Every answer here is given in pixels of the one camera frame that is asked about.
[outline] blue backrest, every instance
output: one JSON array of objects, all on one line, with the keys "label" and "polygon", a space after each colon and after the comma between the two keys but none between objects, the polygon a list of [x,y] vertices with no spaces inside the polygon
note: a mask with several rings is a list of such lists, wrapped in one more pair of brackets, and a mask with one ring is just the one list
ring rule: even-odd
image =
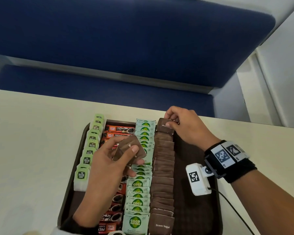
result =
[{"label": "blue backrest", "polygon": [[201,0],[0,0],[0,54],[222,87],[274,26]]}]

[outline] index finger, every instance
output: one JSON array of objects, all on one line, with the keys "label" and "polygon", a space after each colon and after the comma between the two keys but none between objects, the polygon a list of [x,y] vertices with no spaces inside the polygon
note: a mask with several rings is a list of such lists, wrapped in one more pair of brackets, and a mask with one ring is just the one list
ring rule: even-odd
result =
[{"label": "index finger", "polygon": [[110,138],[107,142],[105,142],[100,149],[109,152],[111,148],[113,148],[114,145],[121,142],[122,140],[126,139],[128,136],[116,136]]},{"label": "index finger", "polygon": [[176,114],[177,117],[183,108],[177,106],[171,106],[165,113],[164,118],[169,119],[173,114]]}]

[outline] white table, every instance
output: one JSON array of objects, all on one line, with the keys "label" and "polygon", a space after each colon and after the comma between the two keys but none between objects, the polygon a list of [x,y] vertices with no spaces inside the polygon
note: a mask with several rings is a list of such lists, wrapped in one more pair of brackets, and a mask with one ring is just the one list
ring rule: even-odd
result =
[{"label": "white table", "polygon": [[[95,113],[135,122],[163,111],[0,90],[0,235],[50,234],[57,225],[81,135]],[[237,142],[258,169],[294,196],[294,129],[201,117],[219,138]],[[233,189],[219,189],[259,234]],[[220,198],[223,234],[250,234]]]}]

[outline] white sleeve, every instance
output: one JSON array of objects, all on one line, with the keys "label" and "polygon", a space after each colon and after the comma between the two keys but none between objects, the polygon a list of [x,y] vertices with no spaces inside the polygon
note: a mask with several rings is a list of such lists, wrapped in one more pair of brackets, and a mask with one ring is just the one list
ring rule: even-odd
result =
[{"label": "white sleeve", "polygon": [[55,227],[55,229],[52,231],[51,235],[71,235],[73,233],[68,233],[66,231],[62,231],[60,229],[58,229],[57,227]]}]

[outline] blue seat cushion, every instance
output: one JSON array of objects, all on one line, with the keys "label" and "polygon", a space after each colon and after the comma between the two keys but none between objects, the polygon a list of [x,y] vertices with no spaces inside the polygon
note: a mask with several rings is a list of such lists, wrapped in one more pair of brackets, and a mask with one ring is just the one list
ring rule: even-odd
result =
[{"label": "blue seat cushion", "polygon": [[214,117],[213,97],[208,94],[14,65],[0,70],[0,90],[163,111],[175,105]]},{"label": "blue seat cushion", "polygon": [[274,26],[202,0],[0,0],[0,54],[223,87]]}]

